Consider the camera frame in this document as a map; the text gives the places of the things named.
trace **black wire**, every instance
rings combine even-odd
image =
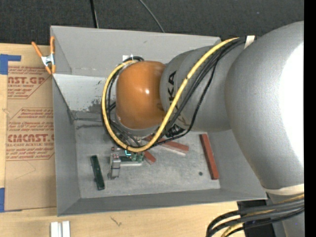
[[[134,59],[136,60],[144,60],[142,57],[139,56],[134,56]],[[109,83],[109,87],[108,87],[108,92],[106,92],[107,95],[107,101],[106,101],[106,115],[109,121],[110,126],[113,126],[122,136],[123,138],[126,140],[126,143],[128,144],[129,139],[131,139],[138,147],[141,147],[140,143],[136,140],[136,138],[134,136],[132,136],[131,134],[123,131],[119,125],[117,125],[114,122],[111,122],[111,111],[116,107],[116,102],[113,102],[112,104],[110,104],[110,98],[111,98],[111,90],[112,90],[112,86],[114,81],[116,80],[119,72],[122,70],[119,69],[118,71],[116,71],[116,73],[113,75],[113,77],[111,78],[111,81]]]
[[[90,0],[90,7],[91,7],[91,12],[92,12],[94,28],[99,28],[99,24],[98,24],[98,21],[97,21],[97,15],[96,15],[96,12],[95,12],[93,0]]]
[[[231,49],[239,46],[240,44],[243,44],[244,42],[245,41],[241,40],[241,39],[237,39],[235,41],[232,41],[232,42],[228,43],[228,44],[230,44],[229,46],[225,46],[225,49],[223,51],[221,51],[221,52],[217,51],[216,54],[212,55],[211,59],[209,59],[207,61],[206,65],[204,66],[204,69],[200,71],[199,75],[197,76],[197,78],[193,82],[192,86],[188,89],[187,94],[186,94],[185,98],[183,99],[180,107],[178,108],[177,112],[173,116],[172,120],[167,124],[166,129],[165,129],[165,133],[167,133],[169,131],[169,129],[174,125],[174,123],[178,119],[180,113],[182,112],[183,108],[185,107],[185,105],[187,104],[189,99],[191,98],[191,96],[194,93],[194,91],[197,89],[197,87],[200,84],[200,82],[204,79],[206,74],[209,73],[209,71],[211,70],[212,66],[214,66],[214,63],[215,63],[216,59],[221,59],[228,52],[230,52]]]
[[[209,231],[212,227],[214,227],[218,222],[234,217],[237,215],[245,215],[253,212],[258,212],[258,211],[266,211],[266,210],[280,210],[280,209],[292,209],[292,208],[299,208],[304,205],[304,199],[297,199],[294,201],[290,202],[284,202],[284,203],[278,203],[278,204],[271,204],[271,205],[262,205],[262,206],[256,206],[256,207],[251,207],[251,208],[246,208],[246,209],[240,209],[232,212],[228,212],[225,214],[222,214],[215,218],[207,227],[207,231]]]
[[[243,224],[243,227],[240,227],[240,228],[237,228],[235,229],[234,231],[232,231],[231,233],[229,233],[228,235],[226,235],[226,237],[238,232],[238,231],[241,231],[241,230],[247,230],[247,229],[250,229],[250,228],[255,228],[255,227],[261,227],[261,226],[265,226],[265,225],[269,225],[269,224],[272,224],[272,223],[275,223],[275,222],[278,222],[278,221],[282,221],[282,220],[286,220],[286,219],[289,219],[289,218],[292,218],[292,217],[295,217],[301,213],[303,213],[305,210],[304,207],[294,211],[294,212],[291,212],[291,213],[288,213],[287,215],[285,216],[280,216],[280,217],[277,217],[277,218],[274,218],[274,219],[269,219],[269,220],[264,220],[264,221],[260,221],[260,222],[257,222],[257,223],[250,223],[250,224]],[[207,237],[212,237],[214,234],[207,234]]]
[[[232,235],[232,234],[234,234],[234,233],[236,233],[236,232],[239,232],[239,231],[241,231],[241,230],[244,230],[244,228],[243,228],[243,227],[236,228],[235,230],[231,231],[231,232],[230,232],[228,235],[226,235],[225,237],[228,237],[228,236],[230,236],[230,235]]]
[[[157,25],[159,26],[160,30],[165,33],[164,29],[162,28],[161,24],[159,23],[158,19],[155,17],[155,15],[152,13],[152,11],[148,8],[148,6],[142,1],[139,0],[139,2],[147,9],[147,11],[151,14]]]
[[[272,212],[268,212],[268,213],[244,216],[244,217],[241,217],[239,219],[234,219],[234,220],[224,222],[224,223],[218,225],[217,227],[213,228],[212,230],[210,230],[208,234],[209,234],[209,236],[213,236],[219,230],[222,230],[225,227],[233,226],[233,225],[238,224],[238,223],[250,222],[250,221],[267,219],[267,218],[278,217],[278,216],[280,216],[279,218],[283,218],[286,216],[286,215],[284,215],[285,213],[287,213],[287,215],[288,215],[290,213],[294,213],[297,211],[298,211],[298,209],[295,209],[295,210],[290,209],[290,210],[272,211]]]
[[[144,61],[144,58],[140,56],[131,56],[125,59],[123,62],[133,61],[133,60]]]
[[[286,219],[295,217],[295,216],[303,213],[304,210],[305,210],[305,207],[303,206],[301,209],[299,209],[299,210],[297,210],[295,212],[291,212],[288,215],[285,215],[283,217],[278,217],[278,218],[275,218],[275,219],[266,220],[264,222],[254,223],[254,224],[251,224],[251,225],[245,225],[244,229],[246,230],[246,229],[249,229],[249,228],[261,227],[261,226],[272,224],[272,223],[275,223],[275,222],[278,222],[278,221],[281,221],[281,220],[286,220]]]
[[[178,135],[178,136],[175,136],[175,137],[173,137],[173,138],[170,138],[170,139],[167,139],[167,140],[164,140],[164,141],[161,141],[161,142],[154,143],[150,148],[153,148],[153,147],[162,145],[162,144],[164,144],[164,143],[167,143],[167,142],[172,141],[172,140],[175,140],[175,139],[179,139],[179,138],[185,136],[187,133],[189,133],[189,132],[191,131],[191,129],[192,129],[193,125],[194,125],[194,122],[195,122],[195,120],[196,120],[196,117],[197,117],[197,114],[198,114],[198,110],[199,110],[199,108],[200,108],[200,106],[201,106],[201,104],[202,104],[202,101],[203,101],[203,99],[204,99],[204,97],[205,97],[205,95],[206,95],[206,92],[207,92],[209,86],[210,86],[211,83],[212,83],[212,80],[213,80],[213,77],[214,77],[214,73],[215,73],[215,69],[216,69],[216,65],[217,65],[218,61],[219,61],[219,59],[217,59],[216,62],[215,62],[215,64],[214,64],[214,68],[213,68],[211,77],[210,77],[210,79],[208,80],[208,82],[207,82],[207,84],[206,84],[206,86],[205,86],[205,88],[204,88],[204,91],[203,91],[203,93],[202,93],[202,95],[201,95],[201,97],[200,97],[200,99],[199,99],[199,102],[198,102],[197,107],[196,107],[196,109],[195,109],[195,111],[194,111],[194,114],[193,114],[193,117],[192,117],[192,120],[191,120],[191,124],[190,124],[188,130],[187,130],[185,133],[180,134],[180,135]]]

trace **metal bracket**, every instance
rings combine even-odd
[[[70,237],[70,222],[51,222],[50,237]]]

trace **wooden table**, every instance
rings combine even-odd
[[[56,216],[56,208],[5,212],[0,213],[0,236],[49,237],[50,222],[69,220],[71,237],[204,237],[210,221],[235,209],[235,202],[226,202],[64,217]]]

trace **yellow cable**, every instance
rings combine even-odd
[[[122,63],[120,65],[118,65],[109,75],[109,77],[107,78],[107,81],[105,82],[105,85],[104,85],[104,89],[103,89],[103,94],[102,94],[102,100],[101,100],[101,104],[102,104],[102,115],[103,115],[103,118],[104,118],[104,122],[105,122],[105,126],[110,134],[110,136],[115,140],[115,142],[120,145],[122,148],[124,149],[127,149],[131,152],[135,152],[135,153],[139,153],[139,152],[143,152],[145,150],[147,150],[148,148],[150,148],[155,142],[156,140],[159,138],[159,136],[161,135],[163,129],[165,128],[165,126],[167,125],[167,122],[170,118],[170,116],[172,115],[172,112],[176,106],[176,104],[178,103],[179,101],[179,98],[184,90],[184,88],[186,87],[189,79],[191,78],[191,76],[197,71],[197,69],[201,66],[201,64],[210,56],[212,55],[215,51],[217,51],[219,48],[221,48],[222,46],[226,45],[227,43],[235,40],[235,39],[238,39],[238,38],[233,38],[233,39],[228,39],[228,40],[225,40],[221,43],[219,43],[218,45],[212,47],[206,54],[204,54],[202,56],[201,59],[199,59],[199,61],[192,67],[192,69],[190,70],[190,72],[188,73],[187,77],[183,80],[183,82],[181,83],[180,85],[180,88],[179,90],[177,91],[167,113],[166,113],[166,116],[164,117],[158,131],[156,132],[156,134],[154,135],[154,137],[144,146],[140,147],[140,148],[134,148],[134,147],[131,147],[129,145],[126,145],[125,143],[123,143],[115,134],[114,132],[112,131],[111,129],[111,126],[109,124],[109,121],[108,121],[108,118],[107,118],[107,115],[106,115],[106,105],[105,105],[105,98],[106,98],[106,92],[107,92],[107,89],[108,89],[108,85],[112,79],[112,77],[114,76],[114,74],[116,73],[116,71],[118,71],[119,69],[121,69],[123,66],[129,64],[129,63],[133,63],[135,61],[128,61],[128,62],[125,62],[125,63]]]
[[[240,228],[242,227],[242,223],[238,223],[236,225],[233,225],[233,226],[230,226],[226,229],[225,232],[223,232],[223,234],[221,235],[221,237],[226,237],[228,236],[232,231],[236,230],[237,228]]]
[[[304,194],[301,194],[301,195],[298,195],[296,197],[292,197],[292,198],[289,198],[289,199],[286,199],[286,200],[283,200],[283,201],[280,201],[278,202],[277,204],[280,204],[280,203],[285,203],[285,202],[291,202],[291,201],[294,201],[294,200],[297,200],[297,199],[301,199],[301,198],[304,198]],[[257,212],[252,212],[252,213],[248,213],[245,215],[246,216],[252,216],[252,215],[258,215],[258,214],[263,214],[263,213],[268,213],[268,212],[271,212],[271,211],[274,211],[275,209],[272,209],[272,210],[267,210],[267,211],[257,211]],[[239,228],[239,227],[242,227],[242,224],[243,223],[237,223],[233,226],[230,226],[228,227],[225,232],[223,232],[223,234],[221,235],[221,237],[226,237],[228,236],[232,231],[234,231],[235,229]]]

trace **cable bundle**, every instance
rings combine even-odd
[[[251,207],[225,213],[215,218],[207,227],[206,237],[214,236],[218,231],[228,227],[221,237],[254,227],[260,227],[289,219],[304,212],[304,194],[272,205]],[[219,224],[225,219],[240,216]]]
[[[202,101],[206,95],[206,92],[213,80],[213,76],[214,76],[214,72],[215,72],[215,68],[216,68],[216,65],[218,63],[218,61],[225,55],[227,54],[231,49],[233,49],[234,47],[236,47],[237,45],[239,44],[243,44],[244,43],[244,40],[239,40],[239,38],[233,38],[233,39],[228,39],[228,40],[225,40],[221,43],[219,43],[218,45],[212,47],[205,55],[202,56],[201,59],[198,60],[198,62],[195,63],[195,65],[191,68],[191,70],[189,71],[189,73],[187,74],[186,78],[183,80],[183,82],[181,83],[179,89],[177,90],[177,93],[174,97],[174,100],[173,102],[171,103],[167,113],[166,113],[166,116],[164,118],[164,120],[162,121],[160,127],[158,128],[158,130],[156,131],[156,133],[154,134],[153,138],[151,139],[151,141],[144,145],[144,146],[139,146],[139,144],[137,144],[137,147],[133,147],[131,146],[130,144],[127,144],[127,142],[125,141],[128,141],[127,138],[130,138],[132,141],[135,141],[135,138],[133,136],[131,136],[130,134],[126,133],[125,132],[125,136],[126,136],[126,139],[125,141],[123,142],[122,140],[120,140],[120,138],[118,138],[116,136],[116,134],[114,133],[112,127],[111,127],[111,120],[110,120],[110,95],[111,95],[111,87],[116,79],[116,77],[118,76],[119,72],[124,69],[124,67],[126,65],[129,65],[131,63],[134,63],[136,62],[135,60],[129,60],[129,61],[126,61],[126,62],[123,62],[122,64],[118,65],[112,72],[111,74],[109,75],[106,83],[105,83],[105,86],[104,86],[104,89],[103,89],[103,94],[102,94],[102,101],[101,101],[101,104],[102,104],[102,114],[103,114],[103,118],[104,118],[104,123],[105,123],[105,126],[109,132],[109,135],[114,139],[114,141],[119,145],[121,146],[122,148],[126,149],[126,150],[129,150],[131,152],[135,152],[135,153],[139,153],[139,152],[143,152],[145,150],[148,150],[152,147],[155,147],[155,146],[158,146],[158,145],[161,145],[163,143],[166,143],[166,142],[169,142],[169,141],[172,141],[172,140],[175,140],[175,139],[178,139],[184,135],[186,135],[193,127],[194,125],[194,122],[195,122],[195,119],[196,119],[196,116],[198,114],[198,110],[202,104]],[[201,83],[202,79],[206,76],[206,74],[208,72],[211,71],[211,69],[213,69],[212,73],[211,73],[211,76],[210,76],[210,79],[209,81],[207,82],[204,90],[203,90],[203,93],[200,97],[200,100],[196,106],[196,109],[195,109],[195,112],[194,112],[194,115],[192,117],[192,121],[191,121],[191,124],[190,124],[190,127],[187,129],[187,130],[184,130],[184,133],[180,134],[180,135],[177,135],[177,136],[173,136],[167,140],[164,140],[163,142],[156,142],[157,140],[159,140],[160,138],[162,138],[166,133],[167,131],[169,131],[173,126],[174,126],[174,123],[175,121],[177,120],[177,118],[179,117],[181,111],[183,110],[183,108],[185,107],[185,105],[187,104],[189,98],[192,96],[193,92],[197,89],[198,85]],[[196,75],[197,74],[197,78],[194,80],[193,84],[191,85],[191,87],[189,87],[188,91],[187,91],[187,83],[188,81],[190,80],[190,78],[193,76],[193,75]],[[186,89],[186,92],[187,92],[187,95],[186,97],[184,98],[180,108],[178,109],[178,111],[176,112],[176,114],[173,116],[172,120],[169,121],[174,109],[175,109],[175,106],[177,105],[179,99],[180,99],[180,96],[182,95],[182,92],[184,91],[184,89]]]

